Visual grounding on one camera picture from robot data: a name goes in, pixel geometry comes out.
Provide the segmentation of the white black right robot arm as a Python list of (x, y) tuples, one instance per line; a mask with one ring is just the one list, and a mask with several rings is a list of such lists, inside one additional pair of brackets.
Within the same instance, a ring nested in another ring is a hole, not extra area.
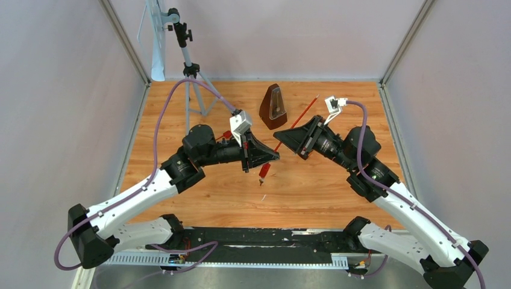
[(478, 273), (488, 247), (455, 233), (413, 197), (377, 158), (381, 146), (368, 126), (354, 127), (341, 137), (323, 117), (315, 116), (303, 126), (275, 132), (274, 137), (302, 159), (317, 152), (346, 169), (350, 187), (410, 233), (403, 237), (358, 216), (345, 227), (349, 250), (364, 247), (383, 253), (417, 271), (431, 288), (463, 288)]

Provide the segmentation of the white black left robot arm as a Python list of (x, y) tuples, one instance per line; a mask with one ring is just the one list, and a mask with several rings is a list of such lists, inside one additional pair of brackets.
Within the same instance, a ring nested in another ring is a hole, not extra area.
[(166, 244), (171, 249), (184, 243), (183, 227), (172, 215), (128, 224), (151, 206), (177, 196), (205, 178), (203, 168), (239, 162), (244, 172), (280, 159), (278, 152), (258, 141), (251, 131), (241, 142), (234, 137), (217, 141), (208, 125), (195, 125), (182, 145), (143, 181), (123, 193), (91, 207), (76, 204), (68, 211), (70, 239), (80, 266), (91, 269), (117, 252), (137, 246)]

